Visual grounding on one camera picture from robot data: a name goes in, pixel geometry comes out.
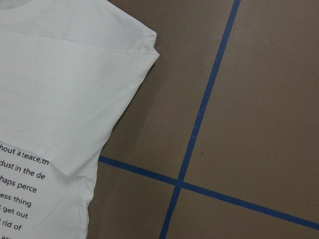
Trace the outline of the white printed t-shirt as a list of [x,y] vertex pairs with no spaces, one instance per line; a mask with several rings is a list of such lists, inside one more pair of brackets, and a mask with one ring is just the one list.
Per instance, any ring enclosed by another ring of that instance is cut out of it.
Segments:
[[1,238],[86,238],[101,150],[156,38],[107,0],[1,1]]

